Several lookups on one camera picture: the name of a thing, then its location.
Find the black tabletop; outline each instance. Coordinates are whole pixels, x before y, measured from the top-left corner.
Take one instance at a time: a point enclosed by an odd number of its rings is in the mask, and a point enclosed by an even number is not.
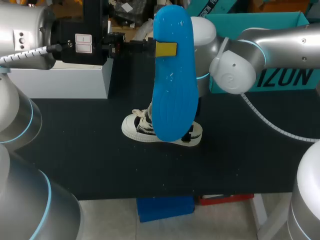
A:
[[[153,83],[154,65],[140,55],[115,60],[109,99],[34,99],[42,130],[18,154],[79,200],[292,190],[311,143],[271,129],[239,95],[202,98],[196,121],[203,137],[196,147],[141,143],[124,136],[123,119],[132,109],[148,107]],[[278,127],[320,138],[315,90],[247,97]]]

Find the black and white sneaker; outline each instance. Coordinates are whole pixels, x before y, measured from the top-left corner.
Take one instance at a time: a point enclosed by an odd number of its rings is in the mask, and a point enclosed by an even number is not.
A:
[[[162,142],[155,134],[152,126],[151,114],[145,110],[132,110],[133,114],[127,116],[122,122],[122,132],[128,138],[144,142],[155,143]],[[178,144],[182,146],[193,147],[200,143],[203,129],[199,123],[193,122],[189,131],[179,140],[172,141],[170,143]]]

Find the red object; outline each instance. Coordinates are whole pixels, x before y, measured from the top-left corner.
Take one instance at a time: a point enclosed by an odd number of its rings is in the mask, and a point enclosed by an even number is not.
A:
[[[203,206],[207,205],[214,205],[214,204],[225,204],[225,203],[234,203],[234,202],[241,202],[248,199],[253,199],[254,194],[239,194],[239,195],[232,195],[229,197],[218,197],[218,198],[201,198],[199,197],[199,203]]]

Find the blue insole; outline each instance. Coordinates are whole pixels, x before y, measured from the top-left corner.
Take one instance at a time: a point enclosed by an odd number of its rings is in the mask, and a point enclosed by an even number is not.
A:
[[[177,43],[176,56],[155,59],[152,124],[159,139],[173,142],[190,129],[198,107],[194,35],[190,16],[180,6],[168,5],[153,22],[158,42]]]

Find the table leg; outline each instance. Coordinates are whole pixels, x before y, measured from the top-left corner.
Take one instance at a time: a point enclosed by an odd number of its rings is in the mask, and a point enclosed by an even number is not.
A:
[[[287,222],[291,196],[291,193],[286,193],[269,217],[267,217],[261,194],[254,196],[251,200],[251,207],[257,228],[258,240],[271,240]]]

